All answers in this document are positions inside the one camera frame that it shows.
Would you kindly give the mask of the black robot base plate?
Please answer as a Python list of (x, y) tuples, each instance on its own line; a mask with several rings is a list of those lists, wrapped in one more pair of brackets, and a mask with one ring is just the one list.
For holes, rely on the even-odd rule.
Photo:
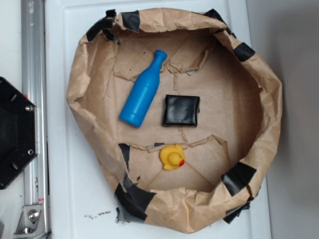
[(36, 156), (36, 106), (1, 77), (0, 188), (6, 189)]

